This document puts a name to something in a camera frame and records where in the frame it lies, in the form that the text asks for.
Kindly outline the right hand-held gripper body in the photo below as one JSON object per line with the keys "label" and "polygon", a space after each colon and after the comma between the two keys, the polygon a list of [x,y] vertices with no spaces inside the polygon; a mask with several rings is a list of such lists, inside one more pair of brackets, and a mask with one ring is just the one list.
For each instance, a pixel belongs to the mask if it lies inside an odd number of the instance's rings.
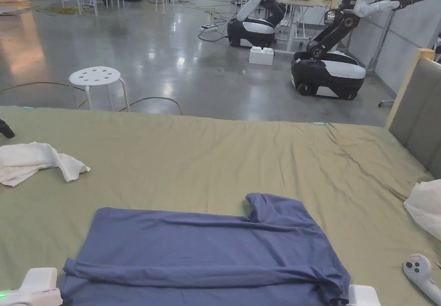
{"label": "right hand-held gripper body", "polygon": [[376,290],[367,285],[351,284],[348,288],[348,306],[380,306]]}

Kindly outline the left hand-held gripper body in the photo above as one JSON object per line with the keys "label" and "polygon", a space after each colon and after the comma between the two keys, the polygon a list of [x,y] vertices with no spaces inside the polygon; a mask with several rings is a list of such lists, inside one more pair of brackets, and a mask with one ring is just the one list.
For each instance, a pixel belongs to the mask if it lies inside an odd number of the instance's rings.
{"label": "left hand-held gripper body", "polygon": [[60,306],[61,293],[56,286],[56,268],[32,268],[28,270],[18,289],[2,290],[2,306]]}

